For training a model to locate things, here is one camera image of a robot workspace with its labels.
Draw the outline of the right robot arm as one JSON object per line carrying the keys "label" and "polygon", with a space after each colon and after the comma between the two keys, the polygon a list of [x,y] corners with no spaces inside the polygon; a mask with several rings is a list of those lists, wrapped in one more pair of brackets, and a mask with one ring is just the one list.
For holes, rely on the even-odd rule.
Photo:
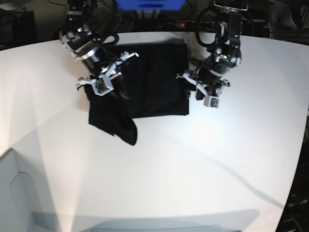
{"label": "right robot arm", "polygon": [[94,93],[104,96],[114,91],[112,80],[121,76],[121,65],[132,57],[138,57],[137,52],[123,52],[115,55],[111,48],[119,42],[116,32],[109,31],[99,34],[93,29],[94,11],[99,0],[69,0],[66,14],[66,25],[59,32],[59,39],[64,48],[80,61],[89,71],[89,76],[79,78],[76,88],[90,85]]}

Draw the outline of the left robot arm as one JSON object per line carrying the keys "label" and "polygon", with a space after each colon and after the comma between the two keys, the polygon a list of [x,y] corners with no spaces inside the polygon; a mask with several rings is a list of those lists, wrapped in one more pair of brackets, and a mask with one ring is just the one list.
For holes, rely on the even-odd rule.
{"label": "left robot arm", "polygon": [[[215,0],[197,16],[195,38],[210,55],[204,60],[190,58],[194,69],[186,70],[178,77],[193,86],[196,100],[203,100],[208,107],[218,107],[219,96],[225,87],[230,86],[223,76],[241,63],[242,12],[247,10],[246,0]],[[200,36],[200,21],[209,11],[215,13],[212,22],[215,38],[212,43],[205,43]]]}

